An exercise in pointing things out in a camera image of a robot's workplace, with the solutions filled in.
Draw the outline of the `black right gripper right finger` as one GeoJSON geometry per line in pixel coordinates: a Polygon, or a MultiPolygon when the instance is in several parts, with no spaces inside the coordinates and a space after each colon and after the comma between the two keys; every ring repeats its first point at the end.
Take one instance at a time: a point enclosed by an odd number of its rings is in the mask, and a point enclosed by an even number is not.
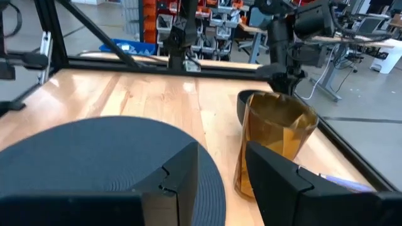
{"type": "Polygon", "coordinates": [[[266,225],[375,225],[377,197],[355,193],[260,145],[246,144],[249,179],[266,225]]]}

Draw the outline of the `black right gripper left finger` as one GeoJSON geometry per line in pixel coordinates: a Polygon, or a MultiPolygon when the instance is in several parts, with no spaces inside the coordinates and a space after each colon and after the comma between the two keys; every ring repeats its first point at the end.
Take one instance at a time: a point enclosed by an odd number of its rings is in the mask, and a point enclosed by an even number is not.
{"type": "Polygon", "coordinates": [[[131,187],[141,194],[145,226],[190,226],[198,186],[198,148],[193,142],[131,187]]]}

